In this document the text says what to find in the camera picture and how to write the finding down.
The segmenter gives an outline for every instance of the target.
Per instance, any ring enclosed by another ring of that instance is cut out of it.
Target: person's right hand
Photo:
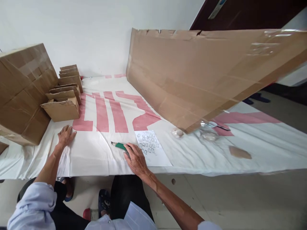
[[[131,168],[132,172],[140,178],[142,178],[142,176],[148,175],[150,171],[147,168],[145,157],[142,153],[142,150],[137,145],[131,143],[127,143],[124,146],[131,157],[130,160],[128,155],[124,153],[125,159],[128,162],[128,165]]]

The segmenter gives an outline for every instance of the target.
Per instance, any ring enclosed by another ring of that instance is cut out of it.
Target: door
[[[306,6],[306,0],[205,0],[191,30],[279,29]]]

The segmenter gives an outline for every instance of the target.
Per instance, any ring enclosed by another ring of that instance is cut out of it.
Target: wrist
[[[140,176],[140,179],[146,183],[147,185],[149,185],[154,179],[155,179],[155,175],[148,169],[145,173],[143,173]]]
[[[58,143],[53,151],[54,155],[61,155],[63,150],[64,150],[65,146],[62,143]]]

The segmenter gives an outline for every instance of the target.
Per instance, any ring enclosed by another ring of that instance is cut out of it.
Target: tiled floor
[[[263,96],[272,103],[256,101],[254,107],[307,132],[307,107],[266,92]],[[290,109],[280,111],[281,105]],[[273,175],[158,174],[157,177],[205,220],[211,220],[223,229],[307,229],[307,169]],[[66,203],[67,206],[80,216],[86,208],[97,209],[99,190],[106,188],[110,191],[112,181],[112,176],[76,178],[74,198]],[[0,226],[6,226],[24,184],[21,180],[6,180],[0,184]],[[156,194],[146,185],[144,190],[157,227],[179,229]]]

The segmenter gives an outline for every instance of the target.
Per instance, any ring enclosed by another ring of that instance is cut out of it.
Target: black pants
[[[34,180],[35,178],[29,180],[24,185],[18,194],[17,202],[22,199],[26,189]],[[85,229],[89,221],[74,213],[63,203],[67,193],[66,186],[56,181],[54,191],[58,197],[55,208],[50,215],[55,223],[56,229]],[[111,219],[124,219],[130,201],[143,209],[154,220],[141,179],[136,175],[115,176],[111,188],[111,206],[109,209]]]

